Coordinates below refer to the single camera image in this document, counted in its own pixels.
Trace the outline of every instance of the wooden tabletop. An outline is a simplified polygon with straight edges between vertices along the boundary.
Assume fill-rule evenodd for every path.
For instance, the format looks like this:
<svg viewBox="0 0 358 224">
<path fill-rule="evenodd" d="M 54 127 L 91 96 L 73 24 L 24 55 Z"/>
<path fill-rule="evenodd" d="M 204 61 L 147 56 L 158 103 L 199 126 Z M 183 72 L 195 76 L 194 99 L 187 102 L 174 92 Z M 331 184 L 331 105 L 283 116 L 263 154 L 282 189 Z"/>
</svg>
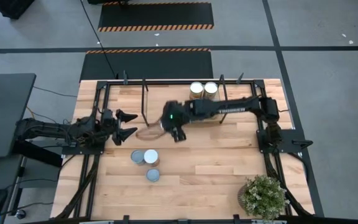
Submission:
<svg viewBox="0 0 358 224">
<path fill-rule="evenodd" d="M 287 102 L 279 79 L 266 79 L 267 96 L 277 100 L 279 110 Z M 89 116 L 97 81 L 82 81 L 74 118 Z M 251 96 L 249 85 L 226 85 L 229 99 Z M 158 120 L 168 100 L 185 101 L 188 85 L 149 85 L 145 96 L 145 112 L 150 123 Z M 140 85 L 113 86 L 108 108 L 139 117 L 123 128 L 145 127 L 140 113 Z M 252 113 L 228 114 L 223 124 L 219 119 L 188 124 L 183 127 L 187 140 L 175 143 L 166 134 L 155 141 L 137 139 L 135 134 L 122 146 L 111 140 L 101 156 L 96 183 L 92 220 L 122 220 L 130 215 L 135 220 L 161 219 L 230 219 L 233 214 L 251 218 L 237 202 L 237 192 L 246 178 L 266 174 L 263 156 L 256 138 L 257 120 Z M 280 113 L 279 125 L 292 127 L 290 114 Z M 159 153 L 160 180 L 150 182 L 145 173 L 149 166 L 135 165 L 130 158 L 134 149 L 156 149 Z M 313 213 L 313 206 L 300 161 L 281 154 L 288 188 L 302 206 Z M 51 217 L 58 215 L 78 188 L 83 156 L 76 156 L 61 171 Z M 85 192 L 81 214 L 85 214 Z"/>
</svg>

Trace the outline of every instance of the green plant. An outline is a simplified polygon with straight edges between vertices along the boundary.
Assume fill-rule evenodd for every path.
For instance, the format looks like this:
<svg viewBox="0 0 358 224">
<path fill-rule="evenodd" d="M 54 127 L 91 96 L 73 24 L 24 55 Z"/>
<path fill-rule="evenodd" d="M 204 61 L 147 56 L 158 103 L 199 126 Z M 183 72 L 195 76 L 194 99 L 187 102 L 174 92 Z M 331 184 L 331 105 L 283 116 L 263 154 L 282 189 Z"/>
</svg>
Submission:
<svg viewBox="0 0 358 224">
<path fill-rule="evenodd" d="M 257 175 L 254 180 L 247 180 L 239 191 L 238 200 L 248 215 L 273 220 L 290 203 L 285 200 L 286 190 L 280 187 L 279 181 L 266 175 Z"/>
</svg>

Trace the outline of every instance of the hazard tape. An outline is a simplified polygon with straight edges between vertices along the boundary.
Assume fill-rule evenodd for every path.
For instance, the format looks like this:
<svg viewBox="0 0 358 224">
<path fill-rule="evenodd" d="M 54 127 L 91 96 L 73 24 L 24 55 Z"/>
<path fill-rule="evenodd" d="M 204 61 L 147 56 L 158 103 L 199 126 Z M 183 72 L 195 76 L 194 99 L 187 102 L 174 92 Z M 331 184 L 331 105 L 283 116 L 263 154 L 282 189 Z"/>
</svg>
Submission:
<svg viewBox="0 0 358 224">
<path fill-rule="evenodd" d="M 104 6 L 119 4 L 118 2 L 107 2 Z M 128 3 L 128 5 L 144 5 L 144 4 L 211 4 L 210 2 L 142 2 L 142 3 Z"/>
<path fill-rule="evenodd" d="M 200 52 L 210 51 L 206 48 L 192 48 L 192 49 L 121 49 L 121 50 L 89 50 L 86 54 L 114 54 L 114 53 L 147 53 L 147 52 Z"/>
<path fill-rule="evenodd" d="M 99 27 L 99 32 L 213 29 L 212 24 Z"/>
</svg>

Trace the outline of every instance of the gray floor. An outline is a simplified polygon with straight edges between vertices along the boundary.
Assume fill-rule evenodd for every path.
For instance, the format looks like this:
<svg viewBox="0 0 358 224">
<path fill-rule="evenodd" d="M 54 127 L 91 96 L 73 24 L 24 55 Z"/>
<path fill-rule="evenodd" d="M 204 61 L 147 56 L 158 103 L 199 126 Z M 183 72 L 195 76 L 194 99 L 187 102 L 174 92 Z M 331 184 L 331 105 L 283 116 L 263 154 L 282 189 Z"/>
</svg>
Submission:
<svg viewBox="0 0 358 224">
<path fill-rule="evenodd" d="M 273 45 L 261 0 L 211 2 L 213 30 L 99 36 L 106 47 Z M 269 0 L 269 4 L 282 46 L 358 45 L 358 1 Z M 101 6 L 85 6 L 96 25 Z M 97 46 L 79 0 L 36 0 L 18 21 L 0 15 L 0 49 Z M 324 214 L 358 218 L 358 51 L 283 54 L 305 135 L 314 141 L 310 155 Z M 275 52 L 227 50 L 212 51 L 211 55 L 214 77 L 223 73 L 237 78 L 242 72 L 244 78 L 281 77 Z M 36 86 L 75 95 L 84 56 L 0 54 L 0 73 L 36 73 Z M 71 119 L 74 106 L 74 98 L 39 90 L 33 90 L 29 101 L 36 113 L 58 122 Z M 28 190 L 21 204 L 51 202 L 53 195 L 54 189 Z M 8 218 L 7 223 L 46 220 L 50 207 L 26 211 L 27 219 Z"/>
</svg>

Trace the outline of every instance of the metal can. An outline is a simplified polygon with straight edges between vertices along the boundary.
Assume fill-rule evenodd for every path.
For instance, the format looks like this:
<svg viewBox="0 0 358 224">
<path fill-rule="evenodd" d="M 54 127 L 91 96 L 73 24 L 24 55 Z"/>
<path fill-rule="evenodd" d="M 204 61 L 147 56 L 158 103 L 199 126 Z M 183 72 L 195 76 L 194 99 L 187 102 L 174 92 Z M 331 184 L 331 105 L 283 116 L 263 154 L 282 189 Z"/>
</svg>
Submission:
<svg viewBox="0 0 358 224">
<path fill-rule="evenodd" d="M 201 97 L 203 96 L 203 90 L 203 84 L 201 84 L 200 82 L 193 82 L 190 85 L 190 99 L 201 99 Z"/>
<path fill-rule="evenodd" d="M 135 164 L 140 165 L 140 166 L 146 163 L 144 161 L 144 152 L 142 152 L 140 150 L 133 151 L 131 154 L 131 159 Z"/>
<path fill-rule="evenodd" d="M 213 99 L 215 99 L 215 95 L 216 95 L 217 91 L 218 91 L 217 84 L 214 82 L 208 82 L 205 84 L 205 87 L 204 87 L 203 98 L 213 100 Z"/>
<path fill-rule="evenodd" d="M 146 173 L 147 180 L 156 182 L 160 179 L 160 171 L 158 169 L 150 169 Z"/>
<path fill-rule="evenodd" d="M 160 159 L 158 158 L 158 152 L 154 149 L 149 149 L 144 153 L 144 161 L 150 164 L 152 167 L 156 167 L 160 164 Z"/>
</svg>

